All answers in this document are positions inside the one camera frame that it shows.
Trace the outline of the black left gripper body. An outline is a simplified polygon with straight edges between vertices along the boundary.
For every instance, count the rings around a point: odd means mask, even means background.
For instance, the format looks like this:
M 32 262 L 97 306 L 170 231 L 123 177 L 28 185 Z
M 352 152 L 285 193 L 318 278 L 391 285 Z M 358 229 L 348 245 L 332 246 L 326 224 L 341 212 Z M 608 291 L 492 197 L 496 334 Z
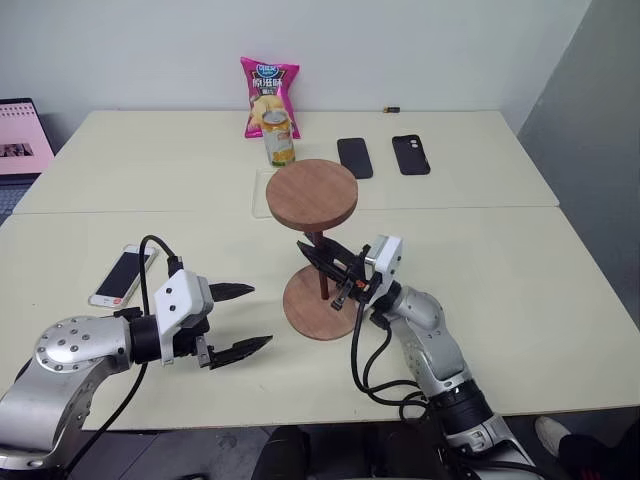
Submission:
M 175 358 L 193 356 L 200 368 L 213 368 L 214 348 L 205 338 L 210 330 L 206 317 L 189 327 L 182 327 L 173 337 L 173 353 Z

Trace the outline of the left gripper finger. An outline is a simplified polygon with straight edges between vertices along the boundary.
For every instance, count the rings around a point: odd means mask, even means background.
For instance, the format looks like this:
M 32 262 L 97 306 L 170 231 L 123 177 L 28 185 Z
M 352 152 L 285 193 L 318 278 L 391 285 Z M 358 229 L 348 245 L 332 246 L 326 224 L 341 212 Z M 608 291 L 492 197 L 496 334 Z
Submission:
M 208 368 L 214 370 L 244 360 L 263 348 L 272 339 L 272 335 L 252 337 L 235 342 L 230 348 L 221 351 L 216 351 L 213 346 L 208 346 Z
M 209 285 L 215 303 L 232 300 L 255 291 L 255 288 L 243 283 L 214 283 Z

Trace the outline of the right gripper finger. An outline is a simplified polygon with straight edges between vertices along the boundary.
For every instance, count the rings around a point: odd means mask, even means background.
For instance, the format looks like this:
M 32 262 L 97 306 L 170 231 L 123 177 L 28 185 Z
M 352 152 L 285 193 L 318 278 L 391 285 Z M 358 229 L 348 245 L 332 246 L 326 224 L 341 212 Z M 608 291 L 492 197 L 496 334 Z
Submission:
M 347 270 L 349 266 L 343 266 L 338 262 L 334 265 L 327 265 L 323 262 L 320 246 L 309 245 L 301 241 L 297 241 L 296 244 L 304 257 L 318 272 L 325 274 L 338 285 L 343 284 L 347 280 Z
M 359 254 L 354 254 L 339 242 L 331 238 L 323 238 L 320 242 L 323 262 L 334 265 L 336 262 L 343 266 L 358 265 L 363 262 Z

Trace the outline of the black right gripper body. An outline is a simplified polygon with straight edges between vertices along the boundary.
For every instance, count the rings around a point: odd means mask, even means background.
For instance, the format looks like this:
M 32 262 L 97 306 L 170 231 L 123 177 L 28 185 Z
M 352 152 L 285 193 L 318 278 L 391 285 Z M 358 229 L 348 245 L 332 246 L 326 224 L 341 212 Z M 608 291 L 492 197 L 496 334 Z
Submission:
M 340 311 L 347 298 L 351 298 L 356 301 L 370 299 L 371 295 L 367 292 L 370 280 L 366 277 L 365 268 L 366 256 L 370 250 L 371 246 L 369 244 L 365 244 L 359 253 L 363 262 L 361 264 L 348 267 L 347 280 L 343 284 L 338 285 L 335 283 L 337 294 L 331 303 L 331 307 L 334 310 Z

